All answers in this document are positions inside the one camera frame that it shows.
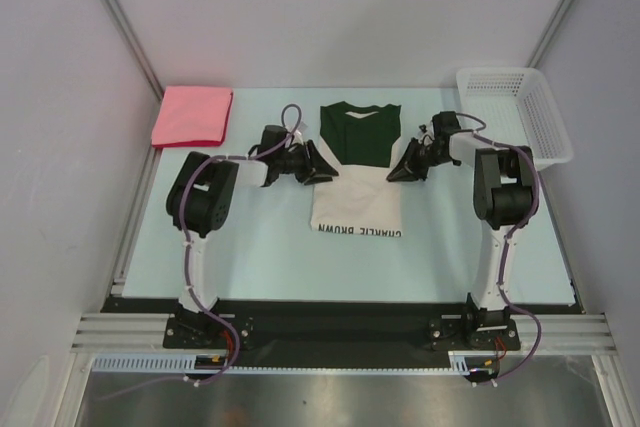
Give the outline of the white and dark green t-shirt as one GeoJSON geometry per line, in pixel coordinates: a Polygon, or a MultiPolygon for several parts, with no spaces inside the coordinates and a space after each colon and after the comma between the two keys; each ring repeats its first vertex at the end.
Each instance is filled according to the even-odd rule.
{"type": "Polygon", "coordinates": [[[387,180],[400,156],[401,107],[320,108],[320,155],[337,172],[314,187],[311,228],[315,231],[400,238],[401,186],[387,180]]]}

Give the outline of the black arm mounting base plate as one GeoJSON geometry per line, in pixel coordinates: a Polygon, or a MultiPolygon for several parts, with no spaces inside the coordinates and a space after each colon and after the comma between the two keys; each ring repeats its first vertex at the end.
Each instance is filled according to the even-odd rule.
{"type": "Polygon", "coordinates": [[[224,351],[248,368],[418,369],[445,365],[449,351],[515,353],[520,308],[491,330],[464,303],[362,303],[222,300],[214,321],[175,299],[108,298],[104,314],[161,314],[167,350],[224,351]]]}

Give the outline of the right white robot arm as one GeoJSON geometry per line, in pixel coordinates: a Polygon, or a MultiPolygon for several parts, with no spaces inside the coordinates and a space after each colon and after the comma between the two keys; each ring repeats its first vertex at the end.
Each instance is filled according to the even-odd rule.
{"type": "Polygon", "coordinates": [[[511,306],[509,277],[519,233],[537,213],[540,180],[532,150],[491,140],[481,134],[486,123],[465,113],[444,111],[412,138],[387,180],[427,179],[430,169],[467,165],[473,169],[472,205],[481,222],[479,267],[470,292],[471,305],[480,312],[463,320],[461,335],[473,348],[484,348],[497,336],[497,325],[487,314],[511,306]]]}

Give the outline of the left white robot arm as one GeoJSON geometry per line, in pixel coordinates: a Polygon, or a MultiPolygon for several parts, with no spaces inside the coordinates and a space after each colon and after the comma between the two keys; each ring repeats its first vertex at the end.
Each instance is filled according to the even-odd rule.
{"type": "Polygon", "coordinates": [[[165,207],[174,227],[184,235],[184,292],[179,303],[196,313],[185,332],[199,346],[214,344],[221,334],[220,321],[204,312],[219,299],[206,289],[206,280],[212,276],[205,266],[208,239],[227,220],[239,178],[269,187],[282,175],[292,175],[309,186],[331,182],[339,173],[313,141],[283,126],[268,125],[246,156],[189,153],[174,180],[165,207]]]}

